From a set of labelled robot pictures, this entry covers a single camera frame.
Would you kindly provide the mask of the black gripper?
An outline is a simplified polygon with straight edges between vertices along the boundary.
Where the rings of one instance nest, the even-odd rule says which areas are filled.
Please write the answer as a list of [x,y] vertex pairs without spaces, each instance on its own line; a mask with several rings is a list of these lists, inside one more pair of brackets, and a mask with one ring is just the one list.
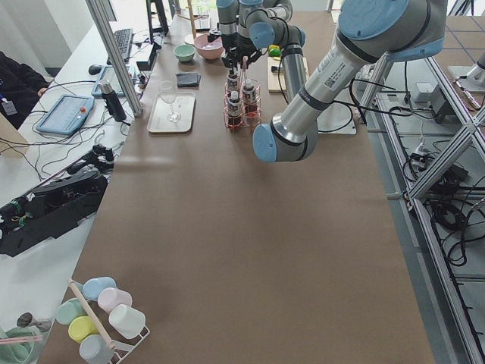
[[229,75],[239,74],[238,65],[238,33],[222,34],[224,56],[221,58],[224,67],[229,68]]
[[248,57],[248,64],[256,62],[261,56],[262,52],[256,48],[249,37],[238,34],[238,53],[241,57]]

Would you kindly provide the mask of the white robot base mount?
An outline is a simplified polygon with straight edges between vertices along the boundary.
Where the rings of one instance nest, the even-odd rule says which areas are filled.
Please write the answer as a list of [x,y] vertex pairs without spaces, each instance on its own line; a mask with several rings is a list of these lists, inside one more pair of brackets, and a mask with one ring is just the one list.
[[318,132],[324,134],[355,135],[354,111],[339,103],[330,105],[317,119]]

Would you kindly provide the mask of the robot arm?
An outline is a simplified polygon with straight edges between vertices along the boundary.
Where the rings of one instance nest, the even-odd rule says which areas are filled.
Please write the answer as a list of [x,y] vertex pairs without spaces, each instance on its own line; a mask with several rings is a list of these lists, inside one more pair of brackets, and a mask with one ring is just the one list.
[[219,10],[239,12],[239,31],[261,49],[282,50],[289,104],[252,135],[263,162],[294,162],[310,156],[318,141],[317,119],[366,64],[382,56],[414,61],[438,54],[445,39],[445,1],[344,1],[332,46],[314,72],[305,73],[305,34],[288,23],[289,1],[219,2]]
[[290,1],[218,1],[218,31],[209,36],[212,42],[222,39],[224,66],[235,74],[250,65],[271,45],[280,47],[288,100],[301,94],[308,99],[302,47],[305,33],[289,24],[293,15]]

